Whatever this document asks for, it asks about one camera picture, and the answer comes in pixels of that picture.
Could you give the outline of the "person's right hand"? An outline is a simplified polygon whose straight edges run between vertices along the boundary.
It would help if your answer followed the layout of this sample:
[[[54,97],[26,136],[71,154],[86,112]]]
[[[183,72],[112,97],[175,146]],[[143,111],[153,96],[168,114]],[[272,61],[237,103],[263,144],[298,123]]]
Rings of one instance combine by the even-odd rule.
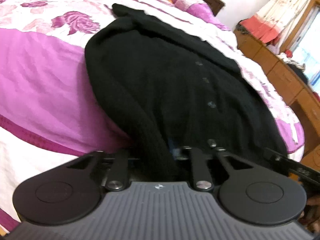
[[[319,233],[319,195],[309,198],[299,222],[312,233]]]

